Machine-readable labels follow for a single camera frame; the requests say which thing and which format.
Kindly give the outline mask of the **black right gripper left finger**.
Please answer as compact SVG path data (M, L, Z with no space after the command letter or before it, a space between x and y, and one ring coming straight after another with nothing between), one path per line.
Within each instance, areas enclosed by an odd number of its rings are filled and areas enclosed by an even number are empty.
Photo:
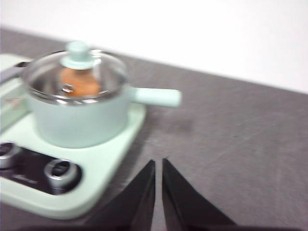
M92 226L151 226L155 203L155 161L150 160L130 184L95 216Z

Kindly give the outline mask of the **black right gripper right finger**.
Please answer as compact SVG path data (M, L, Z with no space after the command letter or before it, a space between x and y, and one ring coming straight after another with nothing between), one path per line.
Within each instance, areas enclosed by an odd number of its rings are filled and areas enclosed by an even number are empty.
M162 161L162 200L167 226L236 226L172 165Z

